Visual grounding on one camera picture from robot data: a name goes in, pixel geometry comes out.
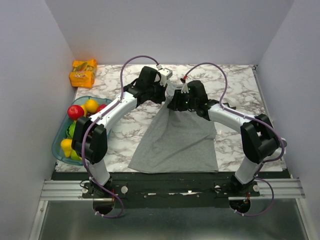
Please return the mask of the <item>grey tank top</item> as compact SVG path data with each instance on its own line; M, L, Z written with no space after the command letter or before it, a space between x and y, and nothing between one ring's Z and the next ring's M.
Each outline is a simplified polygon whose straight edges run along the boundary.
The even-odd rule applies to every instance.
M163 106L131 158L130 169L148 174L218 172L215 124L195 112L168 108L174 91L181 88L181 84L169 85Z

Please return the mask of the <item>orange snack bag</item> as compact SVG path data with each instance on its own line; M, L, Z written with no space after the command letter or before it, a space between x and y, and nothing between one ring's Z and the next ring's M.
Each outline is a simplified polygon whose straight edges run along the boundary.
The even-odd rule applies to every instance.
M96 72L96 59L87 61L75 60L72 63L72 71L69 74L71 86L88 89L92 88L95 83Z

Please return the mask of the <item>red apple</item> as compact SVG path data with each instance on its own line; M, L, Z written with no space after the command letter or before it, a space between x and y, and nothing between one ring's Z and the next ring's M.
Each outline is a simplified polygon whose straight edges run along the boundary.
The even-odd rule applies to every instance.
M76 121L78 118L85 115L85 111L80 105L71 105L67 109L67 115L70 119Z

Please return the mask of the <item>white bottle black cap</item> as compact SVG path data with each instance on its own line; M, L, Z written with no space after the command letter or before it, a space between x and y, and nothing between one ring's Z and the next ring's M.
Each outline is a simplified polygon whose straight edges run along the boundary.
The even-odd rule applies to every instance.
M279 150L280 150L279 159L281 159L286 154L287 145L288 143L286 139L282 137L280 141L280 146L279 146Z

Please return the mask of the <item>teal plastic fruit tray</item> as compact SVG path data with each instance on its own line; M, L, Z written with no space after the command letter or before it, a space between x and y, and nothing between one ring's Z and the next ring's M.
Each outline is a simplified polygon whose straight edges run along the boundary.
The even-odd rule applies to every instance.
M112 100L110 100L108 98L82 96L82 97L79 97L76 100L74 100L71 105L84 105L88 99L95 100L99 105L101 105L101 104L109 105L112 102ZM65 157L64 152L60 146L61 141L63 139L68 139L66 136L66 129L72 123L74 123L74 121L72 119L70 119L68 117L68 115L66 115L64 117L58 131L57 131L57 134L56 134L54 140L53 140L51 150L52 150L53 156L57 160L64 162L66 164L71 164L71 165L75 165L75 166L82 166L83 165L82 161L76 161L76 160L72 160L70 157Z

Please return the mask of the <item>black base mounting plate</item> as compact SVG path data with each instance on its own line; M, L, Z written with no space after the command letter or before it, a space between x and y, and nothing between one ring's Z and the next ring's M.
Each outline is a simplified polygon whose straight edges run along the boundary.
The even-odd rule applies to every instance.
M99 214L109 217L129 209L229 208L248 211L250 201L260 196L252 181L243 191L230 189L232 172L112 172L100 188L83 172L58 172L45 181L45 201L86 201Z

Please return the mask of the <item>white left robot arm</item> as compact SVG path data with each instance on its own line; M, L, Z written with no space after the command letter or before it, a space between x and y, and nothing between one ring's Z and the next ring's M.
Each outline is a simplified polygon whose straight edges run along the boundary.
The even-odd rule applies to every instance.
M126 114L146 101L165 101L168 80L173 73L168 68L144 66L138 78L123 87L123 92L109 105L90 117L76 121L71 148L81 157L89 176L95 181L93 191L101 198L111 191L110 174L104 163L108 150L108 134Z

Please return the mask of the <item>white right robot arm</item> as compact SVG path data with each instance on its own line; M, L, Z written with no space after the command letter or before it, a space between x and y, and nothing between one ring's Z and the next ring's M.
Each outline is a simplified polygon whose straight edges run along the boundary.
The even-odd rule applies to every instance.
M274 130L269 117L247 115L231 108L227 103L209 99L203 83L193 80L183 86L167 87L173 111L191 111L199 117L220 123L241 135L244 159L230 180L230 191L241 196L248 190L254 177L267 162L277 161L286 152L286 143Z

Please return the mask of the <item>black brooch display box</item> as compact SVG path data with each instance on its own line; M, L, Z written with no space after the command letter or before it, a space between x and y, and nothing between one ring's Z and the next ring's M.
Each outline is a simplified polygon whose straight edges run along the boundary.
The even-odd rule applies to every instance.
M231 106L228 102L223 102L222 104L223 104L223 106L225 108L229 108L229 109L232 109L232 110L236 110L237 109L236 106Z

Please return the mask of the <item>yellow pear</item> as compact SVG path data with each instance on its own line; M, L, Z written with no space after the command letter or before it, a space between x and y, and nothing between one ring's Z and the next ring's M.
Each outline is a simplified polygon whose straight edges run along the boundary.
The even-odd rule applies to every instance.
M60 147L66 158L69 158L72 153L72 139L65 138L60 142Z

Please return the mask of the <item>green lime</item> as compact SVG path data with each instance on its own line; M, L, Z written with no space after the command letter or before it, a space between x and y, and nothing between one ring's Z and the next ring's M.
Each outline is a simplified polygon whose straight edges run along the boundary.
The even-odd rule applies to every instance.
M70 153L70 158L74 161L81 161L81 157L79 157L77 155L77 152L75 150L72 150L71 153Z

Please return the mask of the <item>red dragon fruit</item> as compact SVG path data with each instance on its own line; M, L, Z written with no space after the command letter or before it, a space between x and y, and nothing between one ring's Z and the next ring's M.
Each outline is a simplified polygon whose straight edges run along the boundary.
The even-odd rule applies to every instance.
M98 106L98 108L96 109L96 113L100 112L101 110L103 110L107 105L106 104L101 104Z

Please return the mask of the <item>aluminium rail frame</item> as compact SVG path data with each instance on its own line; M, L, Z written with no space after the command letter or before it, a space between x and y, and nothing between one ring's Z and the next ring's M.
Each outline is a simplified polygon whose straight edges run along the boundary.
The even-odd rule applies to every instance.
M264 172L232 194L223 173L115 172L109 192L84 173L43 183L32 240L315 240L299 179Z

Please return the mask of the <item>green striped melon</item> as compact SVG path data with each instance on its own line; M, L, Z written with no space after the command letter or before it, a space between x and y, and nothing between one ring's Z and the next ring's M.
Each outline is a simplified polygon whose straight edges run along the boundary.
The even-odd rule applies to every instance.
M65 133L66 133L66 137L68 139L73 138L74 132L75 132L75 127L76 127L76 123L74 122L66 128Z

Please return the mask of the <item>yellow lemon under apple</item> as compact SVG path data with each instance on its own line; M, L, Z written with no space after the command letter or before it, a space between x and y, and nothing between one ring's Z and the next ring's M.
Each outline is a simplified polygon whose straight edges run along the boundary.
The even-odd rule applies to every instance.
M75 113L73 114L74 123L78 120L78 118L86 117L87 115L87 110L84 105L74 105L74 111L75 111Z

